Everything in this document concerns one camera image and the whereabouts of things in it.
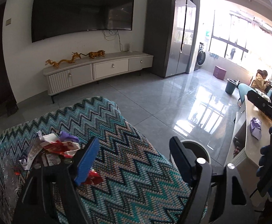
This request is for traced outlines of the red snack bag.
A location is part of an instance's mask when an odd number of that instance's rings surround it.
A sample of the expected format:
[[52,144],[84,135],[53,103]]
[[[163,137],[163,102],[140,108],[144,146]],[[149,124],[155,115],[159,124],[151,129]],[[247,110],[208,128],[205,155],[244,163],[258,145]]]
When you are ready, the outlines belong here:
[[94,169],[91,169],[88,173],[88,177],[82,183],[83,185],[98,185],[103,182],[101,175]]

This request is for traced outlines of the white round trash bin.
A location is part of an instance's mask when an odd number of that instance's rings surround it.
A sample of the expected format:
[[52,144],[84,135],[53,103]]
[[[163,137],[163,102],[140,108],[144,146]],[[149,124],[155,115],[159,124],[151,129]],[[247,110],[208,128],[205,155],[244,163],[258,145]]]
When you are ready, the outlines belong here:
[[[180,141],[182,142],[185,148],[188,148],[193,151],[197,159],[203,158],[206,162],[211,164],[211,157],[209,153],[207,152],[206,148],[202,144],[194,140],[180,140]],[[172,159],[172,156],[170,154],[170,151],[169,151],[169,160],[176,167],[174,160]]]

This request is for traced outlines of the purple plastic wrapper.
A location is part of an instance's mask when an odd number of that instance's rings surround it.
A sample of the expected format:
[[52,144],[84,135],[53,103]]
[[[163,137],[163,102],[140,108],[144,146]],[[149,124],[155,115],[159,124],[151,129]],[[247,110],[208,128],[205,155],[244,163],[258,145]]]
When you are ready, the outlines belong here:
[[61,142],[80,143],[80,140],[77,136],[73,136],[65,131],[61,131],[58,138],[60,139]]

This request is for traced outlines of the red white paper cup wrapper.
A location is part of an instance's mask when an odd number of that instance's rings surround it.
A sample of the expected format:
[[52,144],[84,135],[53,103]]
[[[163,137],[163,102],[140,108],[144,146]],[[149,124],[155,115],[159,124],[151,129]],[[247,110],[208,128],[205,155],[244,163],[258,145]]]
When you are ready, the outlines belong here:
[[54,133],[43,135],[41,131],[36,133],[31,144],[24,150],[19,163],[24,170],[30,170],[38,164],[44,167],[61,163],[62,158],[73,158],[80,150],[80,143],[61,142]]

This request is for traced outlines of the zigzag knitted table cloth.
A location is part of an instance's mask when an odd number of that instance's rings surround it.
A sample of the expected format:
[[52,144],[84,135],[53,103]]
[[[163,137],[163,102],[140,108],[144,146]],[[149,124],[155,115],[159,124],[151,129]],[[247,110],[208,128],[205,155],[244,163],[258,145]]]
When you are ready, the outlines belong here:
[[[0,163],[21,157],[36,133],[65,131],[84,146],[92,136],[100,149],[93,169],[103,178],[98,185],[78,188],[92,223],[177,223],[191,193],[179,171],[104,97],[84,99],[72,106],[4,130]],[[28,172],[21,167],[20,190]]]

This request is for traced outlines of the purple folded paper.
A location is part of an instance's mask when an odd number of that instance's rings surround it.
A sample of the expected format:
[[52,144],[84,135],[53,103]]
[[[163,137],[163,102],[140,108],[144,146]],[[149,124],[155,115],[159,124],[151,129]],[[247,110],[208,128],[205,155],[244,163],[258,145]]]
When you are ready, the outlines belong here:
[[261,128],[261,121],[258,118],[253,117],[250,120],[250,131],[251,135],[257,139],[260,140],[262,137],[262,128]]

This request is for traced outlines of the clear crumpled plastic bottle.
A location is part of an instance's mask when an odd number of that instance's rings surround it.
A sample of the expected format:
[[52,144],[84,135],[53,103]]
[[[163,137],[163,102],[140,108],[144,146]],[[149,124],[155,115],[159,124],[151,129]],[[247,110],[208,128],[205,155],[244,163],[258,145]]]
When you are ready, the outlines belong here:
[[5,223],[12,223],[18,196],[21,193],[18,183],[21,174],[19,157],[6,156],[0,163],[0,211]]

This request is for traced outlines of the white tv cabinet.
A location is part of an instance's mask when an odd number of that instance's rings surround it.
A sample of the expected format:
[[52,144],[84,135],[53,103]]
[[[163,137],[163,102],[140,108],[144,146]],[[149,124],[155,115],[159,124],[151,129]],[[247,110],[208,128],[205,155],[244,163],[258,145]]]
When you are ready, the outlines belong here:
[[142,52],[119,52],[106,54],[94,59],[85,57],[75,63],[62,62],[58,68],[53,66],[43,69],[48,85],[48,95],[93,83],[102,79],[141,71],[152,67],[153,56]]

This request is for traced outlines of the dark teal bucket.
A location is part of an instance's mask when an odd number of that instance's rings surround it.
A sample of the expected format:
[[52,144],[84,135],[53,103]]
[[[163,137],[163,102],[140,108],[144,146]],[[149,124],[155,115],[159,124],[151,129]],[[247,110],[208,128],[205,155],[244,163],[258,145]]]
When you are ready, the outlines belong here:
[[225,88],[225,92],[229,95],[232,95],[234,90],[238,87],[239,80],[227,79],[227,84]]

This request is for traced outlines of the purple storage stool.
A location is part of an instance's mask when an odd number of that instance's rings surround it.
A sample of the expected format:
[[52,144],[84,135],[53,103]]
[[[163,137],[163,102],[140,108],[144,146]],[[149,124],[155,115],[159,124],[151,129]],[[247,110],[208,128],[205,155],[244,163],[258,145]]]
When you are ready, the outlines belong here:
[[216,77],[217,79],[224,80],[226,72],[227,71],[225,69],[219,66],[215,66],[213,76]]

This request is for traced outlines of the washing machine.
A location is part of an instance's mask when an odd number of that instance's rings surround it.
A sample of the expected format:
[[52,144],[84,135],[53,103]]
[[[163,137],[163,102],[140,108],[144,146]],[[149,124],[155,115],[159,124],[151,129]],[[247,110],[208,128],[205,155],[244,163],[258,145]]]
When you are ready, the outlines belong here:
[[204,51],[204,44],[200,43],[199,44],[198,54],[197,54],[197,57],[196,57],[196,64],[195,64],[195,67],[194,67],[195,71],[198,70],[204,64],[205,58],[206,58],[206,54],[205,54],[205,51]]

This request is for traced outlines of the seated person yellow jacket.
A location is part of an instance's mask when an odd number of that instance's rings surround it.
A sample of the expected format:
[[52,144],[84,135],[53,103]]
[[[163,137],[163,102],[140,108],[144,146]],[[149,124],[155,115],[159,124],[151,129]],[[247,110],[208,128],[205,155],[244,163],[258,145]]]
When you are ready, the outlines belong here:
[[268,72],[266,70],[257,70],[256,75],[251,78],[250,87],[265,93],[266,88],[270,85],[266,81],[267,76]]

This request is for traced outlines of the golden tiger figurine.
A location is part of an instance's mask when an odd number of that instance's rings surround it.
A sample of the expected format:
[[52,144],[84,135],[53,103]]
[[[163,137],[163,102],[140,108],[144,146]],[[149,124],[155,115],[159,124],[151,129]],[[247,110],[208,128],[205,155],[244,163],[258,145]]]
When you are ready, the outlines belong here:
[[94,58],[97,58],[97,57],[105,57],[105,51],[104,50],[99,50],[97,52],[89,52],[87,55],[88,57],[94,59]]

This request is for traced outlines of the golden dragon figurine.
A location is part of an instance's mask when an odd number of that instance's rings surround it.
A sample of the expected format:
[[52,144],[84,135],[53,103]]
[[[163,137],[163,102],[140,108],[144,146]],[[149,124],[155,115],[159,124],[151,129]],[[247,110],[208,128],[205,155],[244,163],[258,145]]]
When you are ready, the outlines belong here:
[[68,64],[75,63],[76,59],[81,59],[81,55],[82,55],[81,53],[75,52],[75,53],[72,53],[71,59],[69,59],[69,60],[62,59],[58,62],[48,59],[45,61],[45,65],[51,65],[54,68],[58,68],[61,65],[61,63],[63,63],[63,62],[68,63]]

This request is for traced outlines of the grey double door refrigerator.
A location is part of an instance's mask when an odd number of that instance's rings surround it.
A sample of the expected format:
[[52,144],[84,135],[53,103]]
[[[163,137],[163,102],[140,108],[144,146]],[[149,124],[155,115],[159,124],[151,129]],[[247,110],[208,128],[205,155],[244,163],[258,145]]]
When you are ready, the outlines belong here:
[[187,71],[195,20],[191,0],[147,0],[143,52],[153,56],[153,74],[166,78]]

